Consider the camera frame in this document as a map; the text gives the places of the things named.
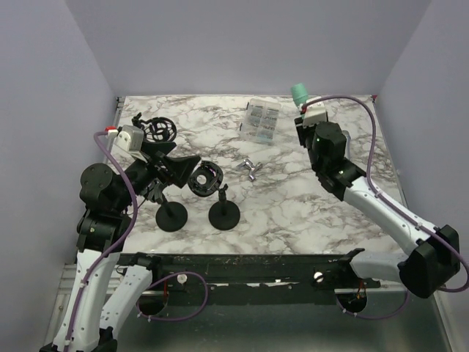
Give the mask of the black tripod microphone stand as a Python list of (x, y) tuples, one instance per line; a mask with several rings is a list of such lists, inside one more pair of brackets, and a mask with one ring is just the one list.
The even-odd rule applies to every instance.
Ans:
[(177, 136), (177, 127), (172, 120), (166, 117), (153, 117), (144, 120), (138, 113), (132, 118), (133, 126), (144, 132), (144, 141), (149, 143), (173, 142)]

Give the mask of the mint green microphone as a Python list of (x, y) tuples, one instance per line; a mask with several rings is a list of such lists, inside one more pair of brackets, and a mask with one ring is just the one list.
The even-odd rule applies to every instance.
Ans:
[(309, 99), (309, 94), (303, 83), (295, 84), (290, 88), (292, 99), (297, 108), (301, 108)]

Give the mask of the black clip round base stand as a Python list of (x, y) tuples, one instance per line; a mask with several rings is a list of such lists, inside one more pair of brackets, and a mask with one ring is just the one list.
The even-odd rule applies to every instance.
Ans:
[(183, 204), (167, 200), (163, 194), (166, 187), (165, 183), (154, 180), (142, 191), (141, 195), (145, 200), (160, 205), (155, 214), (157, 226), (164, 232), (176, 232), (185, 226), (188, 212)]

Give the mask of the grey mesh microphone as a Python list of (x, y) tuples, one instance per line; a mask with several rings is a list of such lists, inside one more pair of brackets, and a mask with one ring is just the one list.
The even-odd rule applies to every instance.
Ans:
[(345, 157), (347, 159), (351, 159), (351, 135), (348, 131), (343, 131), (343, 134), (346, 137), (346, 150), (345, 150)]

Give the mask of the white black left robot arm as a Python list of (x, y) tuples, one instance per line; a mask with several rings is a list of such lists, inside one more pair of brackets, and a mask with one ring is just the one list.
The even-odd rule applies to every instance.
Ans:
[(123, 281), (108, 286), (123, 246), (137, 220), (137, 197), (155, 182), (182, 188), (200, 157), (172, 158), (173, 142), (143, 144), (140, 157), (124, 169), (106, 151), (108, 163), (88, 166), (81, 175), (85, 213), (77, 225), (75, 278), (62, 323), (42, 351), (115, 351), (117, 340), (141, 294), (162, 282), (158, 262), (137, 254)]

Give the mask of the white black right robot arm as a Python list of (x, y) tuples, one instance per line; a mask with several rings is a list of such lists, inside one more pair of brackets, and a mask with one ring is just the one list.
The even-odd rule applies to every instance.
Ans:
[(436, 227), (370, 183), (366, 172), (345, 158), (347, 139), (338, 124), (304, 126), (298, 117), (295, 127), (321, 186), (369, 217), (404, 252), (359, 251), (338, 267), (337, 278), (342, 285), (354, 287), (362, 279), (384, 279), (403, 284), (419, 298), (428, 298), (459, 272), (457, 231), (449, 225)]

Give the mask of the clear plastic screw box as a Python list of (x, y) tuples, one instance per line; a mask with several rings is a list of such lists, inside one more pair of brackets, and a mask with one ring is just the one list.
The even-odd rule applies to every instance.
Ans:
[(272, 144), (280, 113), (280, 103), (251, 99), (247, 103), (244, 120), (240, 123), (241, 138), (260, 144)]

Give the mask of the silver metal bracket part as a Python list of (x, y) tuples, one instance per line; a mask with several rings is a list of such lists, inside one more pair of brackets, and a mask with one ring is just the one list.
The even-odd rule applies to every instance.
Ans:
[(262, 169), (263, 163), (253, 163), (250, 159), (245, 158), (240, 164), (236, 166), (237, 169), (247, 169), (248, 177), (251, 182), (256, 180), (256, 173)]

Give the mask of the black front mounting rail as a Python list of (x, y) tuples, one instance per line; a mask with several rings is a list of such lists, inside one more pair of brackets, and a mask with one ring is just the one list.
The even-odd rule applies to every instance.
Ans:
[(347, 254), (159, 254), (154, 287), (172, 306), (334, 305), (336, 293), (379, 288)]

